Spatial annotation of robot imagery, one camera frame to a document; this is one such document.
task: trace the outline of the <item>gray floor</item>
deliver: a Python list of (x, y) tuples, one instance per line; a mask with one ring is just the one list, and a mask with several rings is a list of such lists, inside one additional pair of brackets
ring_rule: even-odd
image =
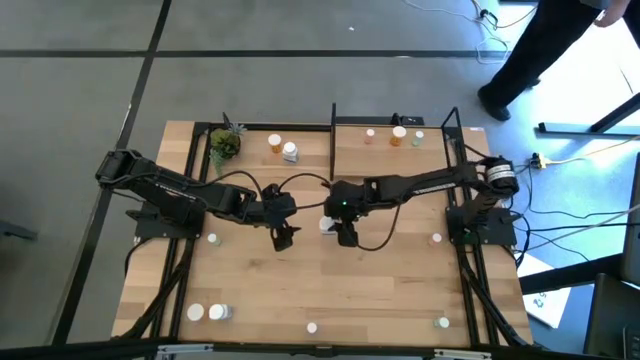
[[(474, 13), (466, 0), (415, 2)], [(528, 11), (481, 3), (505, 23)], [(150, 0), (67, 0), (57, 6), (0, 0), (0, 50), (146, 49), (160, 6)], [(523, 26), (501, 32), (510, 46)], [(514, 117), (506, 123), (485, 115), (475, 98), (500, 65), (474, 59), (156, 59), (129, 146), (153, 158), (165, 121), (217, 121), (222, 111), (239, 122), (328, 123), (335, 101), (343, 115), (421, 114), (429, 124), (439, 124), (458, 106), (464, 125), (487, 129), (492, 153), (517, 163), (534, 151), (564, 159), (616, 141), (540, 137), (533, 127), (540, 121), (593, 122), (638, 91), (628, 56), (619, 49), (593, 51), (623, 32), (619, 25), (590, 30), (543, 74), (541, 85), (512, 104)], [(458, 17), (422, 12), (400, 0), (183, 0), (172, 5), (160, 49), (474, 50), (481, 34)], [(0, 59), (0, 218), (40, 234), (33, 243), (0, 239), (1, 348), (47, 339), (97, 194), (93, 173), (118, 137), (141, 64)], [(632, 143), (592, 161), (535, 172), (533, 208), (578, 214), (627, 208), (638, 150)], [(526, 203), (523, 191), (515, 209)], [(128, 200), (112, 201), (71, 341), (109, 337), (134, 228), (124, 211), (133, 207)], [(555, 215), (527, 217), (538, 228), (578, 223)], [(621, 228), (593, 230), (562, 245), (595, 259), (619, 252), (623, 235)], [(540, 242), (532, 238), (532, 245)], [(583, 261), (553, 246), (531, 254), (556, 267)], [(558, 330), (531, 320), (534, 338), (558, 351), (581, 352), (591, 292), (590, 286), (572, 290)]]

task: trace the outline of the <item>black pants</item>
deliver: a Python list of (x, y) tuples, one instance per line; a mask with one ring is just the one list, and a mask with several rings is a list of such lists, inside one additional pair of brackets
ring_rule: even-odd
[[(600, 10), (579, 0), (540, 0), (511, 56), (486, 85), (487, 102), (507, 106), (558, 60), (599, 14)], [(631, 1), (624, 20), (640, 47), (640, 0)]]

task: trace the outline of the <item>wooden tabletop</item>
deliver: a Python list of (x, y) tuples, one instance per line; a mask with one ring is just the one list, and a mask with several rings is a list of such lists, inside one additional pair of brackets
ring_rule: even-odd
[[(168, 122), (157, 163), (177, 172), (184, 170), (193, 122)], [(424, 129), (422, 147), (411, 169), (399, 169), (398, 158), (385, 155), (397, 148), (374, 143), (365, 148), (363, 128), (339, 126), (336, 132), (336, 175), (350, 178), (399, 173), (417, 174), (446, 165), (438, 129)], [(465, 141), (488, 152), (482, 129), (464, 129)], [(262, 187), (285, 178), (312, 172), (329, 176), (329, 133), (288, 132), (280, 135), (299, 148), (300, 161), (289, 164), (273, 154), (267, 144), (270, 132), (249, 131), (241, 153), (225, 163), (223, 170), (242, 169), (253, 174)], [(409, 132), (405, 139), (410, 146)], [(199, 154), (203, 153), (200, 140)], [(194, 175), (198, 173), (197, 158)], [(216, 177), (213, 167), (209, 180)], [(236, 175), (229, 183), (253, 188), (249, 179)], [(328, 190), (319, 181), (298, 178), (284, 188), (298, 206), (322, 202)], [(336, 236), (322, 235), (318, 222), (322, 207), (298, 212), (289, 218), (302, 230), (293, 247), (275, 252), (264, 228), (254, 229), (207, 215), (203, 234), (214, 232), (221, 246), (201, 239), (196, 242), (189, 276), (179, 338), (190, 341), (256, 342), (283, 344), (455, 346), (469, 345), (460, 273), (454, 247), (447, 242), (429, 245), (433, 233), (447, 238), (444, 192), (416, 197), (403, 205), (388, 246), (378, 252), (340, 247)], [(373, 247), (386, 237), (392, 211), (376, 211), (356, 223), (361, 244)], [(168, 240), (157, 239), (134, 253), (114, 323), (113, 334), (128, 330), (158, 290)], [(513, 259), (499, 247), (484, 246), (491, 295), (499, 309), (524, 339), (532, 341), (522, 292)], [(192, 322), (186, 307), (205, 309), (215, 303), (233, 309), (231, 319), (205, 318)], [(173, 298), (165, 310), (163, 334), (168, 333)], [(480, 338), (487, 341), (482, 305), (475, 299)], [(448, 329), (435, 328), (433, 320), (446, 316)], [(306, 331), (309, 322), (318, 332)]]

